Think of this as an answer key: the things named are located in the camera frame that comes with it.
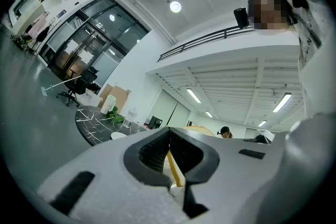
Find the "ceiling light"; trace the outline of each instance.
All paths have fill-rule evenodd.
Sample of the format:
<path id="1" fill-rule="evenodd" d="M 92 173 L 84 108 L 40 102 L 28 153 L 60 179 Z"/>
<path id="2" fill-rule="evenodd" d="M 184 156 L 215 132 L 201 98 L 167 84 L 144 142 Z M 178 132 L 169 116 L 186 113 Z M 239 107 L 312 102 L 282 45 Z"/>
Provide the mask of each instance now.
<path id="1" fill-rule="evenodd" d="M 179 13 L 181 11 L 181 8 L 182 7 L 180 2 L 173 1 L 172 3 L 170 3 L 170 9 L 174 13 Z"/>
<path id="2" fill-rule="evenodd" d="M 285 95 L 282 97 L 282 100 L 280 101 L 280 103 L 274 108 L 273 112 L 278 112 L 289 100 L 289 98 L 291 98 L 292 94 L 286 92 Z"/>
<path id="3" fill-rule="evenodd" d="M 196 100 L 197 103 L 200 103 L 200 100 L 197 98 L 197 96 L 193 93 L 191 89 L 187 89 L 187 91 Z"/>
<path id="4" fill-rule="evenodd" d="M 205 111 L 205 113 L 208 114 L 208 116 L 209 116 L 210 118 L 212 118 L 212 116 L 211 116 L 211 114 L 210 114 L 209 112 Z"/>
<path id="5" fill-rule="evenodd" d="M 258 127 L 262 127 L 266 122 L 267 122 L 267 121 L 262 121 L 262 122 L 258 125 Z"/>

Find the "fluorescent tube light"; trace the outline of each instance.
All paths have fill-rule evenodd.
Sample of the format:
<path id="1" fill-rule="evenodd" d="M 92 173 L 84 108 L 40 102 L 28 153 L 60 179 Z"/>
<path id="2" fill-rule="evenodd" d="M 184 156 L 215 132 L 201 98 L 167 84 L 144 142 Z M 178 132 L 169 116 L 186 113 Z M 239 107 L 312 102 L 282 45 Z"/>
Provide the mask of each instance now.
<path id="1" fill-rule="evenodd" d="M 258 127 L 262 127 L 266 122 L 267 122 L 267 121 L 262 121 L 262 122 L 258 125 Z"/>
<path id="2" fill-rule="evenodd" d="M 282 97 L 280 103 L 274 108 L 273 112 L 278 112 L 287 103 L 291 96 L 291 93 L 286 92 L 285 95 Z"/>
<path id="3" fill-rule="evenodd" d="M 200 100 L 197 98 L 197 96 L 193 93 L 191 89 L 187 89 L 187 91 L 196 100 L 197 103 L 200 103 Z"/>
<path id="4" fill-rule="evenodd" d="M 212 115 L 209 112 L 205 111 L 205 113 L 208 114 L 210 118 L 212 118 Z"/>

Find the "black monitor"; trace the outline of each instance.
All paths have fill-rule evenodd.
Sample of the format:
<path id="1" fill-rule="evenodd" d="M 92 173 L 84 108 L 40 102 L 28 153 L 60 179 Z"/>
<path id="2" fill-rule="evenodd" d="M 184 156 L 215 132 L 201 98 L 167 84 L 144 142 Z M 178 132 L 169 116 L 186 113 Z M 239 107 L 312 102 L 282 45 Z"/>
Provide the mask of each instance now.
<path id="1" fill-rule="evenodd" d="M 162 120 L 152 116 L 151 121 L 148 124 L 148 128 L 151 130 L 160 128 L 161 123 L 162 123 Z"/>

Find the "black marble table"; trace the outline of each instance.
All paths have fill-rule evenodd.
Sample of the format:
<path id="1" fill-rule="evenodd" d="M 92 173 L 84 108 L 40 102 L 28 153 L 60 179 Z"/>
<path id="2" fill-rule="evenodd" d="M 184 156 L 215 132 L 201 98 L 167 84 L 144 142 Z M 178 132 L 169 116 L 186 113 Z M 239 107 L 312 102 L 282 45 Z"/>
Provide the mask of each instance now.
<path id="1" fill-rule="evenodd" d="M 147 131 L 144 126 L 132 123 L 130 128 L 125 128 L 122 123 L 112 123 L 107 115 L 100 113 L 100 108 L 95 106 L 81 106 L 75 115 L 76 126 L 91 145 L 97 145 L 111 139 L 111 133 L 118 132 L 125 135 L 131 135 L 142 131 Z"/>

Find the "glass door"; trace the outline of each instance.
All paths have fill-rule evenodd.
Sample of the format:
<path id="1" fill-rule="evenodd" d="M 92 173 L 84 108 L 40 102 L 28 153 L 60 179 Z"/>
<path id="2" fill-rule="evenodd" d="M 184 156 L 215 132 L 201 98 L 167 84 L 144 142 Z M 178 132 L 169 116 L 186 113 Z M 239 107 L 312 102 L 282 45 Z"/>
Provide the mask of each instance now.
<path id="1" fill-rule="evenodd" d="M 102 54 L 108 43 L 91 25 L 85 24 L 63 45 L 50 68 L 62 79 L 79 76 Z"/>

